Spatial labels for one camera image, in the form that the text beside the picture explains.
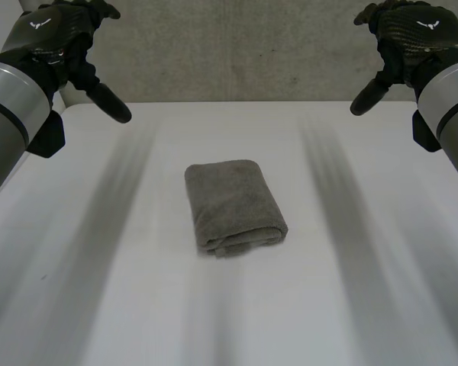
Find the robotic hand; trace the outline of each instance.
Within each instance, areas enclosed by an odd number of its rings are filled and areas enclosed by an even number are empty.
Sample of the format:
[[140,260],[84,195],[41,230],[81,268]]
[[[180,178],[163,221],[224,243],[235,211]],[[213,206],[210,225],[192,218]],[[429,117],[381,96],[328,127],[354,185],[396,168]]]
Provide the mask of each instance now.
[[387,0],[368,5],[354,24],[368,24],[385,65],[351,112],[365,114],[392,85],[406,84],[418,101],[414,140],[429,152],[443,148],[458,171],[458,18],[427,2]]
[[25,150],[49,158],[65,145],[63,122],[51,108],[68,81],[116,121],[131,119],[85,59],[102,21],[120,16],[104,0],[55,0],[15,23],[0,53],[0,186]]

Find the black glove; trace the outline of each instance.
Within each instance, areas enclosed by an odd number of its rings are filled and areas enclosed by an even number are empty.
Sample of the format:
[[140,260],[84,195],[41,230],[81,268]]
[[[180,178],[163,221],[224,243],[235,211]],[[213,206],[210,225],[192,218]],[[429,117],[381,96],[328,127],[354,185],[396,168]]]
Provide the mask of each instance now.
[[352,103],[351,112],[356,116],[373,108],[393,84],[406,84],[419,96],[437,73],[458,63],[458,18],[445,8],[387,0],[368,5],[354,24],[369,25],[385,62]]
[[29,75],[52,105],[53,94],[68,81],[83,90],[105,113],[126,123],[127,106],[95,76],[86,62],[93,34],[105,18],[121,14],[104,0],[55,0],[37,11],[24,13],[15,23],[0,53],[0,62]]

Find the gray wall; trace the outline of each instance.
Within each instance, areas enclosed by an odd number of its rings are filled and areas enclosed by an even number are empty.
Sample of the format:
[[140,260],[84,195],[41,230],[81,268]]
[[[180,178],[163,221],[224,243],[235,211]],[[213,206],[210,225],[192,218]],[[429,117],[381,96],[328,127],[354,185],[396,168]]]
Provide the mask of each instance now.
[[[104,23],[89,59],[125,101],[349,101],[382,68],[373,35],[353,26],[370,0],[110,2],[122,19]],[[458,0],[434,4],[458,15]],[[63,97],[88,101],[71,85]]]

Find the wall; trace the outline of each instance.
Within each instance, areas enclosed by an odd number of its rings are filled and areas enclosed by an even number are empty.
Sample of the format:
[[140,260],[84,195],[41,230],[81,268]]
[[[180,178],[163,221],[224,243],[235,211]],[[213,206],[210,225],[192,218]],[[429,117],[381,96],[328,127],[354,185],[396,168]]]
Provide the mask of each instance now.
[[[22,0],[36,8],[47,0]],[[382,68],[354,17],[373,0],[109,0],[90,60],[129,102],[349,101]],[[458,0],[431,0],[458,16]],[[66,104],[88,102],[66,88]],[[394,87],[389,100],[413,100]]]

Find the table surface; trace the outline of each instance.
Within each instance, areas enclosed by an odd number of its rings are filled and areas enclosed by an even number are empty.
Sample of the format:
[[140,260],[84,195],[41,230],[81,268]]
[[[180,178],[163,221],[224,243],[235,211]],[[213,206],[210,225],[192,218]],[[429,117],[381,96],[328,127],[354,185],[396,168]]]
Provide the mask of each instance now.
[[[93,105],[0,193],[0,364],[458,365],[458,175],[412,103]],[[286,241],[201,257],[183,174],[252,159]]]

